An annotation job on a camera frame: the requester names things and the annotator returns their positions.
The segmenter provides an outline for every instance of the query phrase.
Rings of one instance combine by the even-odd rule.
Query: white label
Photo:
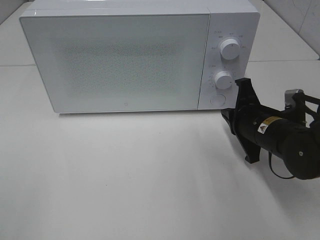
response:
[[[265,131],[267,130],[268,127],[269,127],[269,125],[261,123],[258,128],[258,132],[261,134],[265,134]]]

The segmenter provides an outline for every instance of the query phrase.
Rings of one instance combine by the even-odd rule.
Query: microwave door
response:
[[[198,108],[208,14],[26,17],[57,113]]]

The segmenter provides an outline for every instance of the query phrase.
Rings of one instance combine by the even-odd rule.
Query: power knob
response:
[[[220,71],[213,77],[215,86],[218,89],[228,89],[231,87],[233,78],[228,71]]]
[[[240,43],[236,38],[227,38],[219,44],[220,54],[226,60],[232,60],[240,54]]]

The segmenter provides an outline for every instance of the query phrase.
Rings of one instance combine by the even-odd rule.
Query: microwave control panel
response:
[[[260,14],[212,13],[208,28],[199,110],[234,108],[256,35]]]

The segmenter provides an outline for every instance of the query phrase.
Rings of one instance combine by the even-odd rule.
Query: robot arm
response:
[[[258,162],[263,148],[269,152],[272,172],[274,154],[283,159],[293,177],[320,177],[320,99],[305,95],[301,89],[288,90],[285,110],[278,111],[260,104],[249,78],[236,80],[236,84],[236,106],[221,110],[221,114],[242,145],[245,160]],[[306,102],[318,105],[317,112],[308,108]],[[306,127],[306,114],[314,119],[310,127]]]

